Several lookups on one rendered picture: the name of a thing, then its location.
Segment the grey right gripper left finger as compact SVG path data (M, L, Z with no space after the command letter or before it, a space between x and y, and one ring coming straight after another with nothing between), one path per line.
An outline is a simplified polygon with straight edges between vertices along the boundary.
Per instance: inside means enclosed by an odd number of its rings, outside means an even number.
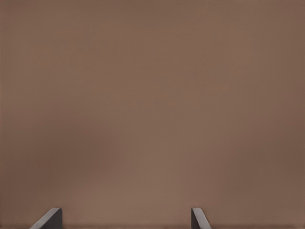
M63 229L62 209L51 208L30 229Z

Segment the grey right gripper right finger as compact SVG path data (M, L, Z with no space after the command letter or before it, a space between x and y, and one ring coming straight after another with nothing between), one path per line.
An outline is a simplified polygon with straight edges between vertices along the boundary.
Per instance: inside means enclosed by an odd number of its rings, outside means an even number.
M191 229L212 229L201 208L191 208Z

